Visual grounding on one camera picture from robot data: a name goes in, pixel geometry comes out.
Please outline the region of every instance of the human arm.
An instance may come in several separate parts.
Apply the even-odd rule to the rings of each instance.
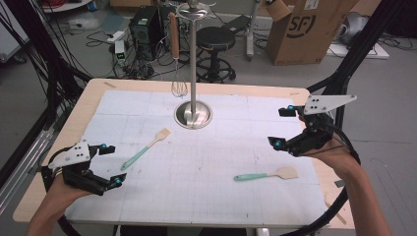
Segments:
[[[87,195],[90,195],[90,193],[66,185],[62,175],[57,175],[42,203],[30,220],[27,236],[52,235],[56,221],[64,215],[65,209],[76,199]]]
[[[332,139],[320,150],[311,150],[303,155],[321,160],[345,182],[358,236],[392,235],[368,175],[346,147],[340,147],[340,142]]]

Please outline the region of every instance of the round metal base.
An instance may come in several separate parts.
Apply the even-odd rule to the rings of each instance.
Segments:
[[[211,108],[202,101],[196,101],[196,112],[191,112],[191,101],[180,104],[174,112],[175,121],[182,127],[198,130],[209,124],[212,118]]]

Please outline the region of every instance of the white paper sheet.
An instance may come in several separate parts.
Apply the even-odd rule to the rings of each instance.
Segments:
[[[290,139],[301,132],[298,118],[279,117],[290,99],[243,95],[198,95],[213,112],[200,130],[180,127],[175,108],[188,98],[171,93],[110,90],[85,131],[90,145],[116,146],[97,155],[94,174],[123,173],[123,162],[148,145],[160,130],[171,134],[130,168],[123,186],[103,197],[77,200],[67,211],[76,221],[166,225],[298,227],[327,209],[307,157],[275,151],[268,136]],[[292,166],[299,178],[268,177],[236,182],[235,175],[274,172]]]

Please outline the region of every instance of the teal spatula handle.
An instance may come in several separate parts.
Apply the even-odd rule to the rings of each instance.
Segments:
[[[128,161],[122,164],[121,170],[125,170],[129,168],[135,162],[139,157],[141,157],[142,154],[144,154],[149,149],[148,146],[144,147],[141,151],[139,151],[136,155],[134,155],[132,158],[130,158]]]
[[[265,178],[265,177],[268,177],[266,173],[244,174],[244,175],[236,175],[234,177],[234,180],[243,181],[243,180],[253,180],[253,179],[259,179],[259,178]]]

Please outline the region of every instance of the white bracket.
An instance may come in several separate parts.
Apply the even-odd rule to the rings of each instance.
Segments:
[[[310,95],[304,107],[304,114],[325,113],[354,101],[356,98],[356,95]]]
[[[89,161],[89,145],[86,140],[80,141],[69,150],[59,153],[48,165],[50,169]]]

